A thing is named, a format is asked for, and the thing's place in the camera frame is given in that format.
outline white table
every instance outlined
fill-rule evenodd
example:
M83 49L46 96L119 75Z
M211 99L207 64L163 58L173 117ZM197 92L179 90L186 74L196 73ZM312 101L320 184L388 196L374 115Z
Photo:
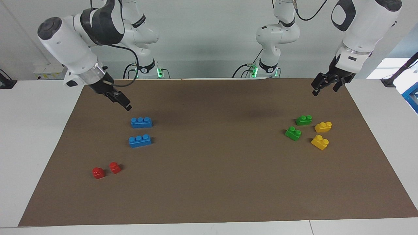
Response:
M418 116L380 81L354 80L347 88L417 207ZM80 92L80 87L65 88L62 81L19 81L11 90L0 90L1 234L418 234L418 218L15 228Z

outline white wall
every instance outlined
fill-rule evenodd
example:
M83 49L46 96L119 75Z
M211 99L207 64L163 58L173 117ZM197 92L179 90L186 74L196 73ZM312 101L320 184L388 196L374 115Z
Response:
M390 58L410 58L418 51L418 24L388 55Z
M311 16L321 2L299 0L300 14ZM329 1L310 22L297 20L300 39L281 46L282 77L315 77L318 72L327 71L344 35L330 21L336 2ZM101 1L93 0L93 5L100 4ZM403 0L403 4L399 23L379 42L358 78L366 78L418 22L418 1ZM261 49L255 39L257 28L277 23L269 0L144 0L140 5L147 20L161 32L160 41L151 48L161 65L170 69L172 77L230 77L239 65L252 62ZM88 0L0 0L0 66L15 78L30 79L33 63L56 62L37 39L39 24L49 17L79 13L88 7ZM5 8L15 19L3 15ZM14 21L21 32L11 33L16 27L4 24L5 18ZM93 51L111 66L110 73L124 69L114 67L117 64L133 61L129 53L107 46ZM22 66L15 65L16 61L22 62ZM112 75L122 76L121 72Z

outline brown paper mat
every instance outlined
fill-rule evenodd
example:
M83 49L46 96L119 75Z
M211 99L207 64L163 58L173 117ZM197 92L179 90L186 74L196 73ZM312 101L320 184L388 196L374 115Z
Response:
M19 226L418 217L345 87L314 97L310 82L137 81L130 112L85 87ZM300 115L313 123L294 142ZM143 116L154 127L132 129ZM310 144L321 121L324 151ZM153 144L131 149L143 134Z

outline black cable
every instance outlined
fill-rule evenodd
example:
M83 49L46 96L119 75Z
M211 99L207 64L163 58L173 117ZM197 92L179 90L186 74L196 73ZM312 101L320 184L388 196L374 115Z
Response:
M244 72L242 72L241 77L244 75L245 72L247 72L247 75L248 75L248 72L251 72L251 71L252 71L251 69L245 70Z
M124 49L124 50L128 50L128 51L132 52L132 53L133 53L133 55L135 56L135 59L136 59L136 67L137 67L137 69L136 69L136 74L135 74L135 77L133 78L132 82L130 82L130 83L126 84L126 85L116 85L116 84L113 84L113 86L114 86L114 87L127 87L127 86L131 85L132 83L134 83L134 82L135 82L136 77L138 76L138 65L139 65L139 59L138 59L138 56L135 54L135 52L134 52L133 50L131 50L131 49L127 48L127 47L115 46L115 45L108 45L108 46L115 47L115 48L120 48L120 49ZM125 78L125 76L126 76L126 70L125 70L125 72L123 73L123 78Z
M299 15L299 10L296 8L296 14L298 15L299 19L303 20L303 21L309 21L312 20L320 11L321 9L324 7L325 3L328 2L328 0L325 0L324 3L321 5L321 7L318 9L318 11L309 19L304 19L301 17L301 15Z
M135 69L131 69L131 70L129 70L129 71L128 71L128 79L130 79L130 78L129 78L129 73L130 73L130 72L136 72L136 70L135 70Z
M170 71L169 71L168 69L166 69L166 71L167 71L167 73L168 73L168 78L169 78L169 79L171 79L171 76L170 76Z
M248 66L248 65L247 65L247 64L243 64L243 65L241 65L240 67L238 67L238 69L237 69L237 70L235 70L235 73L234 73L234 75L233 75L232 77L235 77L235 75L237 74L238 70L240 70L241 68L243 68L243 67L245 67L245 66Z
M260 56L262 51L263 51L263 49L261 49L261 51L258 53L257 57L255 58L255 60L252 63L255 63L255 61L258 59L258 57Z
M0 71L3 72L7 77L9 77L9 80L12 80L12 78L6 72L4 72L3 69L0 69Z
M255 63L255 61L258 59L258 57L260 56L260 54L261 54L261 52L263 51L263 49L261 49L261 51L258 53L258 55L257 55L257 57L255 58L255 60L252 62L253 64Z
M128 70L129 67L131 67L132 64L128 64L128 66L126 66L125 70L123 71L123 74L126 74L126 71Z

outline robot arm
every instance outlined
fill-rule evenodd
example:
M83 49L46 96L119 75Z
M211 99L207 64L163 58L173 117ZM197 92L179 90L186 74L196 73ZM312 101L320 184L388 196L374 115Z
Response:
M66 82L69 87L87 84L96 93L103 94L130 110L130 100L113 87L113 78L104 71L102 63L65 19L54 17L43 22L38 29L42 44L62 64L68 75L78 78Z
M335 92L350 83L371 56L376 44L394 26L402 7L401 0L367 0L356 7L352 0L340 0L334 7L332 23L345 37L326 74L319 73L312 87L317 96L321 89L336 83Z
M151 74L156 64L145 44L156 42L158 33L145 22L144 14L133 0L106 0L101 8L85 9L75 16L50 18L39 26L38 37L45 48L68 67L64 80L67 86L89 85L96 93L128 111L132 108L129 99L113 87L113 78L90 48L122 43L150 68L147 74Z
M263 47L258 65L261 74L271 77L280 58L279 44L298 40L300 29L295 23L295 9L292 0L276 0L274 15L278 24L266 25L257 30L257 42Z

